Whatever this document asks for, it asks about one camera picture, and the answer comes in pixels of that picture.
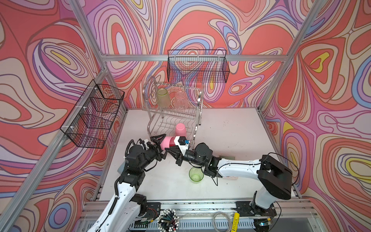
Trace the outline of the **opaque pink cup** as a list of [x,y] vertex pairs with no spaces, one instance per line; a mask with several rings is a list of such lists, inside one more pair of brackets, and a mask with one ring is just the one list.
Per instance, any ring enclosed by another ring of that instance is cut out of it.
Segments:
[[165,150],[166,148],[176,146],[175,139],[176,137],[166,136],[160,144],[161,149]]
[[187,129],[185,124],[183,123],[178,123],[175,127],[175,136],[184,136],[186,137],[187,135]]

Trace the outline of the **green translucent cup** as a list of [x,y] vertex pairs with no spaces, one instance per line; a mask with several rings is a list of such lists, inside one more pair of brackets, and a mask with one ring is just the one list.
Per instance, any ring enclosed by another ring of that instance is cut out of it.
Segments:
[[203,173],[202,168],[198,168],[198,167],[192,167],[189,170],[188,175],[189,175],[189,178],[191,179],[191,181],[193,181],[195,183],[198,183],[198,182],[202,181],[203,178],[204,178],[204,173]]
[[169,92],[165,88],[157,90],[157,103],[160,108],[171,106],[171,98]]

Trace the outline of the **clear pink cup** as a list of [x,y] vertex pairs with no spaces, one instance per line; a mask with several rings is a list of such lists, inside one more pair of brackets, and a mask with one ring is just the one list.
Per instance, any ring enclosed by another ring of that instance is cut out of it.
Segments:
[[187,109],[188,99],[187,99],[187,95],[185,92],[178,91],[175,93],[174,105],[175,105],[175,108],[179,111],[183,111]]

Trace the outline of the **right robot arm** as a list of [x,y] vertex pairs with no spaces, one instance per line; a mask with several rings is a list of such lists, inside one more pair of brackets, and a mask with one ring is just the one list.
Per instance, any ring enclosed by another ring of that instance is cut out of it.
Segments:
[[256,160],[228,160],[215,157],[205,143],[198,144],[194,150],[186,145],[163,145],[166,154],[171,154],[178,166],[183,162],[198,165],[204,175],[211,178],[244,177],[260,181],[262,187],[254,192],[253,200],[247,206],[249,215],[267,214],[277,200],[291,199],[292,171],[284,164],[263,155]]

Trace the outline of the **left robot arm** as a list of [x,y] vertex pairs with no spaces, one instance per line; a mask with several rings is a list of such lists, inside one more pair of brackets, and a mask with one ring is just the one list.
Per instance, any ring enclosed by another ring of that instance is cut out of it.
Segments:
[[114,196],[90,232],[125,232],[138,216],[146,214],[146,197],[138,194],[137,190],[146,172],[152,170],[148,165],[166,158],[160,146],[165,137],[166,134],[161,134],[150,137],[147,142],[142,139],[129,141],[123,171],[114,182]]

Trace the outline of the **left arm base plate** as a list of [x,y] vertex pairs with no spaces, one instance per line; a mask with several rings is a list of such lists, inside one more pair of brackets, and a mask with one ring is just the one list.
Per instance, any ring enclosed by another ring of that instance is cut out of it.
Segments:
[[128,205],[124,207],[124,216],[133,216],[134,218],[157,218],[160,214],[160,210],[160,202],[148,202],[145,205],[130,201]]

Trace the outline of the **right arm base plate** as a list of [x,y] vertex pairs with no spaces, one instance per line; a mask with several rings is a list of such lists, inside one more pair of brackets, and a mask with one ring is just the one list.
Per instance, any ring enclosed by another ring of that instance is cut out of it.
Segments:
[[240,216],[243,217],[268,217],[273,218],[277,216],[277,212],[273,204],[268,209],[263,209],[258,206],[252,207],[250,201],[237,201],[236,207],[234,208]]

